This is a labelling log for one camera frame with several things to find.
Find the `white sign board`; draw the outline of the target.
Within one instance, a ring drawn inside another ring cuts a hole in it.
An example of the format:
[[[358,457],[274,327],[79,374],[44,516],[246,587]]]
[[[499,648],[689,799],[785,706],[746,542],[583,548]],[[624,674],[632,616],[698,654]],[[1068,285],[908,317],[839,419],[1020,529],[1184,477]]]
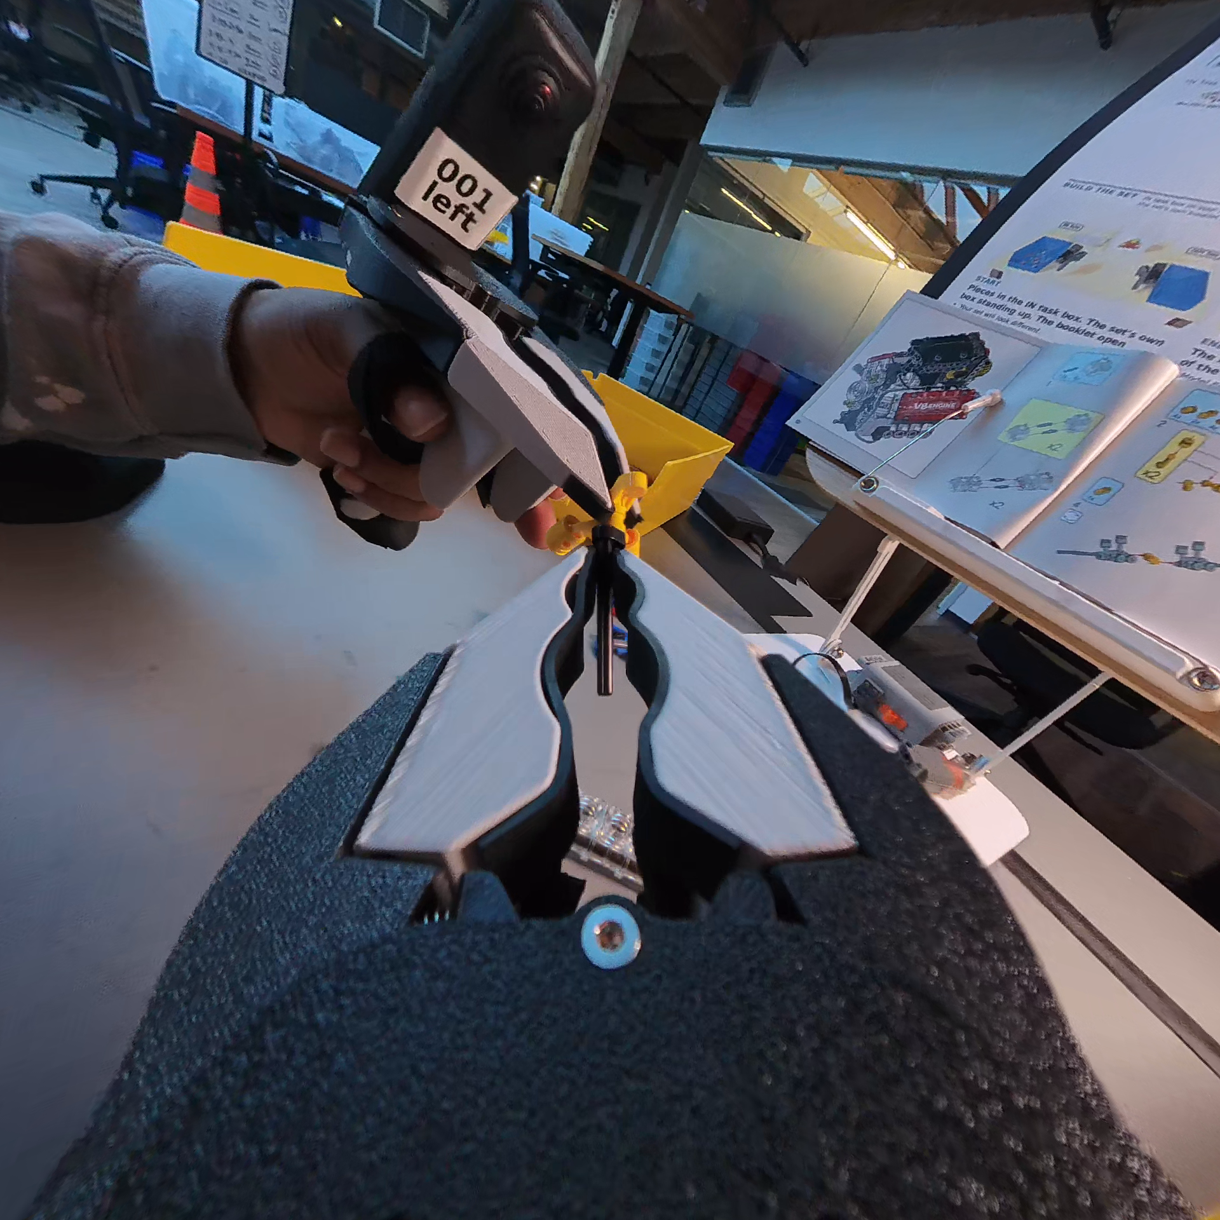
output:
[[[201,2],[197,51],[282,98],[294,19],[294,2]]]

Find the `black axle with yellow connectors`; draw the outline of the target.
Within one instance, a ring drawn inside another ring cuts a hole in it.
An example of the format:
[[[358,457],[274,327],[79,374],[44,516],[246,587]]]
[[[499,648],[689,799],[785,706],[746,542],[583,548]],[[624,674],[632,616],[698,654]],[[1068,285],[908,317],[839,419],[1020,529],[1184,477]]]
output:
[[[615,692],[615,579],[622,552],[638,552],[638,503],[648,494],[650,481],[644,471],[631,470],[612,487],[612,513],[609,523],[580,521],[571,513],[557,516],[545,537],[547,548],[557,557],[569,557],[583,547],[595,555],[593,579],[596,589],[598,640],[599,640],[599,695],[611,698]]]

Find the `red storage bins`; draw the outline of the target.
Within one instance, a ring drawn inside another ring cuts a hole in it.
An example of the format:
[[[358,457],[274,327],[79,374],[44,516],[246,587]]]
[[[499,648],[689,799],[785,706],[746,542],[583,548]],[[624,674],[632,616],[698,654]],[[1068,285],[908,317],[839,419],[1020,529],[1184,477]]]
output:
[[[736,415],[727,428],[727,441],[733,444],[731,457],[744,458],[759,420],[763,419],[778,390],[784,385],[786,371],[754,352],[744,351],[728,378],[728,388],[738,393]]]

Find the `white book stand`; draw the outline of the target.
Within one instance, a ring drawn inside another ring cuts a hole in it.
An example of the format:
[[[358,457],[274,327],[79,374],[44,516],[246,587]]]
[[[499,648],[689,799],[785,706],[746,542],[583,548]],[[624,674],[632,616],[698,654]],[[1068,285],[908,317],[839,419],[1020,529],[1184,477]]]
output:
[[[1203,737],[1219,740],[1215,666],[1013,558],[892,483],[878,476],[863,477],[815,445],[808,445],[805,461],[827,494],[884,532],[871,567],[849,596],[834,629],[827,634],[824,651],[829,656],[842,653],[840,644],[855,615],[898,547],[904,545],[1099,669],[1099,674],[1080,692],[1058,704],[1054,712],[1010,746],[990,757],[978,757],[971,769],[977,782],[994,773],[1006,759],[1058,724],[1109,680],[1122,682]]]

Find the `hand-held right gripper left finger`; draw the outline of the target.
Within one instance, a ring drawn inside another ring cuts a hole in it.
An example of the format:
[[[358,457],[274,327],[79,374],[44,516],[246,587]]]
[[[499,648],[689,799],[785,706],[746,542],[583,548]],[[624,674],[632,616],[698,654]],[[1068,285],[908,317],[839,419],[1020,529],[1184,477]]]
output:
[[[566,696],[586,670],[590,555],[564,560],[448,656],[357,837],[357,855],[545,894],[579,820]]]

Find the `grey toy motor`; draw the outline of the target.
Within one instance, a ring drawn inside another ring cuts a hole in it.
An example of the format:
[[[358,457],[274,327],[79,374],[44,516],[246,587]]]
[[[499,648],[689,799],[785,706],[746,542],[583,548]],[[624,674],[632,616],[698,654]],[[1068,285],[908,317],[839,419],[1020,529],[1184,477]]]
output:
[[[987,757],[943,751],[932,746],[903,749],[907,767],[924,791],[937,799],[953,799],[971,791],[984,775]]]

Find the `blue storage bins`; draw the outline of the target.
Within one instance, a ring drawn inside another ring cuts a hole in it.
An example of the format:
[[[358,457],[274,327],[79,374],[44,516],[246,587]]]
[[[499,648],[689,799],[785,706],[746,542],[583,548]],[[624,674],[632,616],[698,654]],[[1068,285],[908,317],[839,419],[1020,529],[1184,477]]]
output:
[[[789,426],[789,420],[818,388],[815,381],[795,372],[788,374],[738,462],[762,474],[781,474],[802,441]]]

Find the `dark grey table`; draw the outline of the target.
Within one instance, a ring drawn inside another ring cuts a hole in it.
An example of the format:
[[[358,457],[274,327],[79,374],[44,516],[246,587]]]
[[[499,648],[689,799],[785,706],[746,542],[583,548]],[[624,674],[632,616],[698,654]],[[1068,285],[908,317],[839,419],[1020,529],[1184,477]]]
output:
[[[808,602],[765,571],[754,551],[721,534],[698,505],[646,535],[643,557],[741,631],[778,634],[791,627],[814,627]]]

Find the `orange traffic cone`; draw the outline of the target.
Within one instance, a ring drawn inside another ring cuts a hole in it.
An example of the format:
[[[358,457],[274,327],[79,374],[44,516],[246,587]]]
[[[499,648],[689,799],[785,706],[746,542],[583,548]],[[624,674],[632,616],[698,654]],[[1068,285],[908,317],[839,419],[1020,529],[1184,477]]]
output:
[[[214,139],[205,131],[198,131],[194,137],[181,224],[208,234],[224,233],[217,171]]]

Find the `clear brick block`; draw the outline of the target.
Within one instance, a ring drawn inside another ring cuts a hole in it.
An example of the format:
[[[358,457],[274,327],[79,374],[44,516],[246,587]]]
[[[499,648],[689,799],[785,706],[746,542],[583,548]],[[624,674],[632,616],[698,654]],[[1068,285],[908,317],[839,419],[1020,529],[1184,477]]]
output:
[[[586,794],[582,794],[579,811],[570,860],[632,892],[641,892],[644,881],[634,847],[634,814]]]

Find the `black office chair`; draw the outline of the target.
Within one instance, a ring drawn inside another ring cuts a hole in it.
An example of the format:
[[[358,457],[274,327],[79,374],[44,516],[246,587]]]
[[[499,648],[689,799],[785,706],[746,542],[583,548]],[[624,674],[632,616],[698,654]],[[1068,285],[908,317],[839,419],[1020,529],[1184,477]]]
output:
[[[130,57],[105,44],[89,54],[89,66],[53,66],[41,82],[41,92],[54,101],[70,118],[78,120],[79,137],[98,155],[108,155],[102,171],[73,166],[69,172],[40,173],[30,179],[36,198],[47,202],[52,191],[65,194],[69,188],[85,191],[98,221],[107,230],[123,227],[121,214],[137,188],[149,185],[149,175],[139,171],[134,156],[147,152],[153,136],[147,82],[133,69]]]

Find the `grey picture panel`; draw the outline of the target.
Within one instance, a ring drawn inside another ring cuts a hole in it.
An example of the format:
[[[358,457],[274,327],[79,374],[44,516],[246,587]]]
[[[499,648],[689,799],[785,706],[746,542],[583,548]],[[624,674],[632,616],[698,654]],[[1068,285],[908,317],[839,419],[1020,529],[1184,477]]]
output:
[[[313,112],[304,102],[256,89],[255,139],[281,160],[306,166],[313,173],[359,186],[371,169],[378,146]]]

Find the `grey desk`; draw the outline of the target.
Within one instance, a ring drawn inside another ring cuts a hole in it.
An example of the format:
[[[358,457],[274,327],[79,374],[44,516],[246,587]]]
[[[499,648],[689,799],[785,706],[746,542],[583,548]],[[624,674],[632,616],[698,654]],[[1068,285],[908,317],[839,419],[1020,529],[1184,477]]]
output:
[[[88,1126],[192,910],[313,757],[555,560],[470,497],[403,554],[313,468],[197,455],[127,515],[4,528],[4,1218]],[[1099,1078],[1218,1210],[1218,933],[1013,760],[994,868]]]

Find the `person's left hand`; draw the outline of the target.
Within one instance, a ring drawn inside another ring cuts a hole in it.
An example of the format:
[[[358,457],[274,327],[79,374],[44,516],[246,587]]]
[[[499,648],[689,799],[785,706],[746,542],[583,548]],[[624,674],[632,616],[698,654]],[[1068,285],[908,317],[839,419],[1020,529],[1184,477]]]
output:
[[[364,348],[393,317],[375,303],[309,288],[258,288],[229,342],[235,383],[265,442],[329,470],[346,493],[400,522],[429,523],[419,467],[377,449],[348,390]]]

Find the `person's left forearm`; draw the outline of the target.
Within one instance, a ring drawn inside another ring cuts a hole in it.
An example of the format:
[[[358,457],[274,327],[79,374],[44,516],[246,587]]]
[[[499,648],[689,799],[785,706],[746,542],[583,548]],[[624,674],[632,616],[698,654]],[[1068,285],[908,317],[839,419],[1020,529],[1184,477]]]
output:
[[[2,216],[2,442],[296,465],[269,446],[227,345],[274,284],[198,269],[62,216]]]

